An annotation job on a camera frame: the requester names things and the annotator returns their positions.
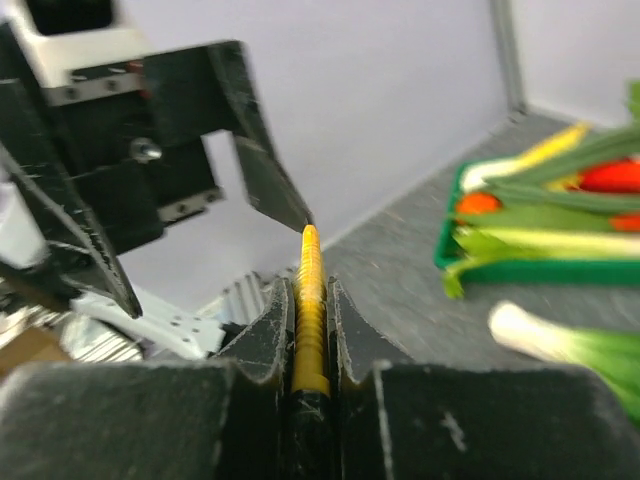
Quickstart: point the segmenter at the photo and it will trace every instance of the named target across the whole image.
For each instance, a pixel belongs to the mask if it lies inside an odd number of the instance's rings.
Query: metal corner post
[[[529,107],[522,80],[512,4],[511,0],[489,0],[498,60],[507,93],[509,119],[518,122],[529,113]]]

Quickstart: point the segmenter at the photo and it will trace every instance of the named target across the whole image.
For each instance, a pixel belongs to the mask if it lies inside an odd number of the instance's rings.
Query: green tray
[[[453,213],[461,195],[460,181],[465,170],[492,160],[499,159],[469,162],[458,169],[447,205],[448,213]],[[441,270],[457,260],[457,246],[451,237],[453,228],[453,222],[445,220],[433,254],[433,262]],[[476,283],[639,285],[640,261],[510,261],[470,270],[463,275],[462,280]]]

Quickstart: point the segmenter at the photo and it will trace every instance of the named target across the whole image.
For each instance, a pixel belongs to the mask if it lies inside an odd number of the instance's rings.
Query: white panel
[[[248,44],[277,149],[325,239],[506,116],[486,0],[124,4],[159,50],[228,38]],[[228,200],[123,258],[132,281],[186,308],[246,272],[282,268],[299,250],[299,235],[245,203],[228,140],[208,143]]]
[[[640,78],[637,0],[514,0],[532,106],[602,126],[625,123],[626,82]]]

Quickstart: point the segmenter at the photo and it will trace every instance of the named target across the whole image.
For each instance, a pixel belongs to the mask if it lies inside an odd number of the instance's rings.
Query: gray table
[[[530,362],[489,335],[488,311],[502,299],[568,325],[639,330],[640,292],[632,288],[469,285],[466,299],[453,301],[433,266],[457,166],[519,153],[565,126],[532,116],[504,129],[330,248],[327,271],[339,276],[365,318],[422,362],[475,368]]]

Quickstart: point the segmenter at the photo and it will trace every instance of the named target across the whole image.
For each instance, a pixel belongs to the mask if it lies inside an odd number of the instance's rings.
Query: brown box
[[[71,362],[50,332],[28,328],[0,349],[0,379],[28,362]]]

